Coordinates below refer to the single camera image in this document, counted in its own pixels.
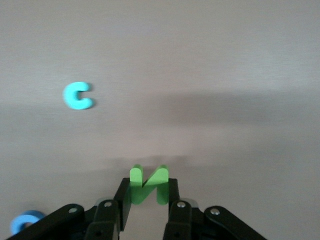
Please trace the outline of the cyan foam letter C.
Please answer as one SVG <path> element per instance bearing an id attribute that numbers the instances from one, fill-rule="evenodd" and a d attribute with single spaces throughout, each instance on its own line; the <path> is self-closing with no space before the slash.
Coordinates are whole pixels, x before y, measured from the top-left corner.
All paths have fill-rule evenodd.
<path id="1" fill-rule="evenodd" d="M 91 85 L 87 82 L 78 81 L 68 84 L 63 90 L 64 103 L 73 110 L 86 110 L 94 105 L 92 98 L 81 98 L 81 94 L 89 92 Z"/>

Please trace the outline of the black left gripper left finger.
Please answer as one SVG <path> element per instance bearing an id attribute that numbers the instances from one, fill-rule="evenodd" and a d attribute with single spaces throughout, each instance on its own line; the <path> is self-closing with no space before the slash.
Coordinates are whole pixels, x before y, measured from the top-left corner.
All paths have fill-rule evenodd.
<path id="1" fill-rule="evenodd" d="M 92 208 L 70 203 L 38 221 L 30 221 L 7 240 L 119 240 L 131 208 L 131 184 L 123 178 L 114 197 Z"/>

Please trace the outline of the green foam letter N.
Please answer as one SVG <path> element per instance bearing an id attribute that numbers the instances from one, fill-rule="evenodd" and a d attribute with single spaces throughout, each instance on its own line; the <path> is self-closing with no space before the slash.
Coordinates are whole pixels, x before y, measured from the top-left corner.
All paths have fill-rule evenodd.
<path id="1" fill-rule="evenodd" d="M 134 165 L 129 172 L 131 203 L 140 205 L 156 190 L 156 201 L 159 205 L 169 202 L 169 168 L 167 165 L 158 166 L 144 180 L 144 169 L 140 164 Z"/>

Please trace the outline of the blue foam letter O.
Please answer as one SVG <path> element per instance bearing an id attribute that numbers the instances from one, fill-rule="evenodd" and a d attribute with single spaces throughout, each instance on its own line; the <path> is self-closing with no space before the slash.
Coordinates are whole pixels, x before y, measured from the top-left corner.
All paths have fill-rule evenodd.
<path id="1" fill-rule="evenodd" d="M 46 215 L 38 210 L 27 210 L 16 216 L 10 223 L 10 232 L 16 235 L 28 226 L 37 223 Z"/>

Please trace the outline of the brown table cover sheet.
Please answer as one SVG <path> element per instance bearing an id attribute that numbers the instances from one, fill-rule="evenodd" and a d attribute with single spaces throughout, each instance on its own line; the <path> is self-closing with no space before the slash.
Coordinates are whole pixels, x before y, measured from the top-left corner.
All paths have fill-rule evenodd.
<path id="1" fill-rule="evenodd" d="M 136 164 L 268 240 L 320 240 L 320 0 L 0 0 L 0 240 Z"/>

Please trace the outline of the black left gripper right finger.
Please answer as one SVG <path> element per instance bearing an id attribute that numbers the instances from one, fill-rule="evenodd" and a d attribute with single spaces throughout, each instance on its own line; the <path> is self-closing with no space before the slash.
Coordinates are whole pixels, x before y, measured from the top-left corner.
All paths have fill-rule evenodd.
<path id="1" fill-rule="evenodd" d="M 168 222 L 163 240 L 267 240 L 222 206 L 201 211 L 191 200 L 180 198 L 178 180 L 168 181 Z"/>

